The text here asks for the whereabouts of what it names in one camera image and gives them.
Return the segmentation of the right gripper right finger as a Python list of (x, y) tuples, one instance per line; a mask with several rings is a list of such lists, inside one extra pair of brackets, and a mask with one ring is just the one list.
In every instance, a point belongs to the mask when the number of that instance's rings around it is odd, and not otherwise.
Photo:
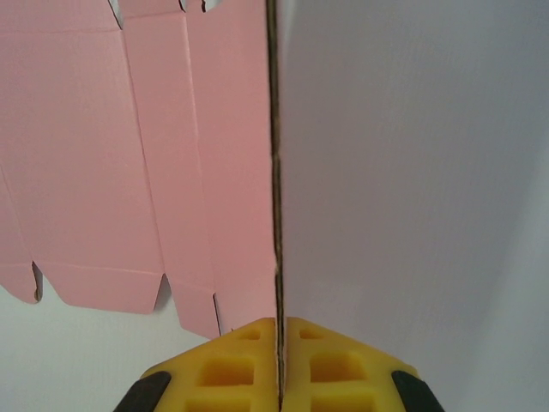
[(349, 336), (302, 318), (287, 320), (283, 411), (439, 411), (417, 370)]

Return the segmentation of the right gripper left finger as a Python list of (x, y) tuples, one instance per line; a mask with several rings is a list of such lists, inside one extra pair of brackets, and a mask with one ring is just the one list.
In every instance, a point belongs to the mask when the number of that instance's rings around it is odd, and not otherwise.
[(150, 367), (122, 411), (276, 411), (275, 320), (261, 318)]

